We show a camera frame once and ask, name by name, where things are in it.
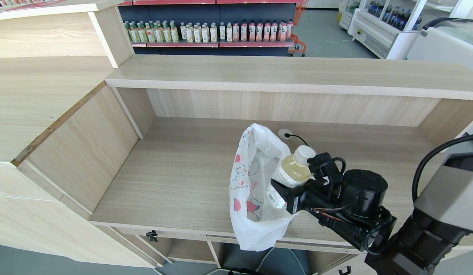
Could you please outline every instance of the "gray floor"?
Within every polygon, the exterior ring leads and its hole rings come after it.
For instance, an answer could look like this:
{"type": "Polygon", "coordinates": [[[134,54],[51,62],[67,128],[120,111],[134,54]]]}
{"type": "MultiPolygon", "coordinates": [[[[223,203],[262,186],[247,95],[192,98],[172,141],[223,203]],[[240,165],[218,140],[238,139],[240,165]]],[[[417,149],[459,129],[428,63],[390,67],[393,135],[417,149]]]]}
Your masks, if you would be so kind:
{"type": "Polygon", "coordinates": [[[307,45],[307,57],[377,58],[338,26],[336,10],[306,10],[293,33],[307,45]]]}

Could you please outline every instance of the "wooden panel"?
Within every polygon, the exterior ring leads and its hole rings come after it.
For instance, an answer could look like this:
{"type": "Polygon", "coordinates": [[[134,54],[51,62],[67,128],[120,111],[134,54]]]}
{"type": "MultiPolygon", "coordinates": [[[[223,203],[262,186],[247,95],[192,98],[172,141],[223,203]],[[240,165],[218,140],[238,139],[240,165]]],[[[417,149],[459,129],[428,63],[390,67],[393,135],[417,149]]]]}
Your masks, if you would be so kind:
{"type": "Polygon", "coordinates": [[[118,68],[135,54],[131,43],[126,38],[126,29],[122,25],[117,7],[89,12],[89,17],[113,68],[118,68]]]}
{"type": "Polygon", "coordinates": [[[146,89],[113,88],[113,91],[126,115],[128,115],[131,124],[133,124],[136,133],[142,139],[156,119],[146,89]]]}
{"type": "Polygon", "coordinates": [[[61,202],[54,201],[0,196],[0,245],[51,252],[83,262],[149,266],[61,202]]]}
{"type": "Polygon", "coordinates": [[[135,235],[141,242],[146,244],[150,249],[158,253],[165,261],[173,264],[172,260],[168,258],[168,253],[172,247],[172,239],[169,238],[157,238],[156,242],[150,242],[147,236],[135,235]]]}
{"type": "Polygon", "coordinates": [[[0,21],[0,58],[106,56],[87,13],[0,21]]]}
{"type": "Polygon", "coordinates": [[[0,162],[0,195],[56,201],[10,162],[0,162]]]}
{"type": "Polygon", "coordinates": [[[460,137],[472,124],[473,101],[442,99],[421,123],[420,129],[439,146],[460,137]]]}
{"type": "Polygon", "coordinates": [[[147,232],[151,232],[151,230],[156,230],[158,236],[161,238],[172,238],[172,239],[184,239],[184,240],[194,240],[194,241],[205,241],[207,240],[205,234],[201,233],[188,233],[188,232],[179,232],[179,231],[164,231],[164,230],[157,230],[156,228],[152,229],[141,229],[141,228],[123,228],[117,227],[117,230],[124,234],[128,235],[146,235],[147,232]]]}
{"type": "Polygon", "coordinates": [[[411,60],[136,54],[106,82],[112,87],[149,89],[473,100],[473,71],[462,65],[411,60]]]}
{"type": "Polygon", "coordinates": [[[221,268],[221,265],[223,264],[223,243],[218,243],[218,242],[211,242],[210,240],[207,240],[207,245],[209,245],[209,249],[211,250],[211,254],[214,257],[214,261],[216,262],[216,265],[218,268],[221,268]]]}
{"type": "Polygon", "coordinates": [[[168,257],[175,261],[215,264],[207,242],[174,239],[168,257]]]}
{"type": "Polygon", "coordinates": [[[41,143],[28,160],[92,213],[138,137],[104,87],[41,143]]]}
{"type": "Polygon", "coordinates": [[[0,59],[0,160],[10,162],[56,129],[55,122],[112,70],[107,57],[0,59]]]}
{"type": "Polygon", "coordinates": [[[157,116],[418,126],[439,99],[148,89],[157,116]]]}
{"type": "Polygon", "coordinates": [[[349,254],[309,251],[308,260],[311,274],[320,274],[321,270],[332,266],[345,257],[349,257],[348,255],[349,254]]]}
{"type": "MultiPolygon", "coordinates": [[[[348,169],[381,174],[389,183],[384,206],[397,217],[396,228],[411,214],[411,181],[416,166],[433,149],[416,127],[158,117],[145,139],[133,148],[91,221],[234,236],[228,184],[241,134],[253,122],[275,133],[281,128],[290,129],[317,152],[344,158],[348,169]]],[[[291,151],[302,144],[299,139],[286,143],[291,151]]],[[[441,161],[429,162],[420,184],[431,179],[441,161]]],[[[325,240],[346,245],[306,212],[294,217],[282,240],[325,240]]]]}

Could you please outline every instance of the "red shelf edge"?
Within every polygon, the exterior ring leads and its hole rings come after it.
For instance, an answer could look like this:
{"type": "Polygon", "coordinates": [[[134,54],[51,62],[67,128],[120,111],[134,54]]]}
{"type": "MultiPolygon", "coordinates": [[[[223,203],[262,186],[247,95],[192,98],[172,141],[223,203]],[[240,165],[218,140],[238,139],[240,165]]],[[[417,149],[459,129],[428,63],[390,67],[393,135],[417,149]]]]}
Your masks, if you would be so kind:
{"type": "Polygon", "coordinates": [[[215,4],[216,0],[133,0],[133,5],[203,5],[215,4]]]}

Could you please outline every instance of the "drawer handle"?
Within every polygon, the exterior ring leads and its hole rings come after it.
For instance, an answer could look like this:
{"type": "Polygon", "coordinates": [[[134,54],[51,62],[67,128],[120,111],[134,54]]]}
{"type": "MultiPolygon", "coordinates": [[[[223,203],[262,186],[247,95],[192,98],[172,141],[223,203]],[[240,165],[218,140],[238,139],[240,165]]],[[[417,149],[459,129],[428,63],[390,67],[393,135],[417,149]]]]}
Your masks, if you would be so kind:
{"type": "Polygon", "coordinates": [[[158,233],[155,230],[151,230],[151,232],[146,233],[146,236],[148,237],[148,240],[150,242],[158,242],[157,240],[158,233]]]}
{"type": "Polygon", "coordinates": [[[341,270],[338,270],[338,273],[340,275],[348,275],[348,274],[352,274],[352,267],[351,266],[347,266],[347,271],[345,273],[343,273],[343,271],[341,270]]]}

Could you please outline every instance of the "pink bottle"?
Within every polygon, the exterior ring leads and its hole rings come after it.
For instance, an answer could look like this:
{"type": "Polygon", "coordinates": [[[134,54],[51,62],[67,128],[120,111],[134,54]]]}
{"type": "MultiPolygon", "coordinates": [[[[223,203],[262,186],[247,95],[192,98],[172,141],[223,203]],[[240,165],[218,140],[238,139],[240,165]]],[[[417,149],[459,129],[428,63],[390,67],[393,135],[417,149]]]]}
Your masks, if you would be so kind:
{"type": "Polygon", "coordinates": [[[262,19],[258,21],[257,28],[256,28],[256,34],[255,34],[255,41],[256,42],[262,42],[262,37],[264,33],[264,24],[262,23],[262,19]]]}
{"type": "Polygon", "coordinates": [[[291,34],[292,34],[292,28],[294,27],[294,21],[292,21],[292,19],[289,19],[289,23],[287,23],[287,40],[289,40],[291,38],[291,34]]]}
{"type": "Polygon", "coordinates": [[[247,30],[248,30],[248,24],[246,20],[243,20],[243,23],[241,23],[241,42],[246,42],[247,41],[247,30]]]}
{"type": "Polygon", "coordinates": [[[277,25],[277,20],[274,20],[270,30],[270,42],[275,42],[277,40],[277,30],[279,26],[277,25]]]}
{"type": "Polygon", "coordinates": [[[250,21],[250,27],[249,27],[250,35],[248,36],[250,42],[255,42],[255,28],[256,28],[255,22],[253,20],[250,21]]]}
{"type": "Polygon", "coordinates": [[[267,23],[265,23],[265,27],[264,27],[264,42],[268,42],[268,40],[270,39],[270,30],[271,30],[270,20],[267,20],[267,23]]]}
{"type": "Polygon", "coordinates": [[[233,42],[240,41],[240,27],[238,26],[238,22],[235,21],[233,24],[233,42]]]}
{"type": "Polygon", "coordinates": [[[280,28],[279,41],[285,42],[286,40],[287,40],[287,24],[284,21],[284,23],[282,24],[282,27],[280,28]]]}

